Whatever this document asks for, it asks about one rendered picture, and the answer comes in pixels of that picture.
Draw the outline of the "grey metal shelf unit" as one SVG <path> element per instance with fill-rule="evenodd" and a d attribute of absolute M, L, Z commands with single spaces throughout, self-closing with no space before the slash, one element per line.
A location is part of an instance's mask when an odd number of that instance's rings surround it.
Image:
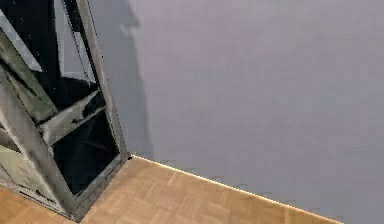
<path fill-rule="evenodd" d="M 0 185 L 80 222 L 130 157 L 90 0 L 0 0 Z"/>

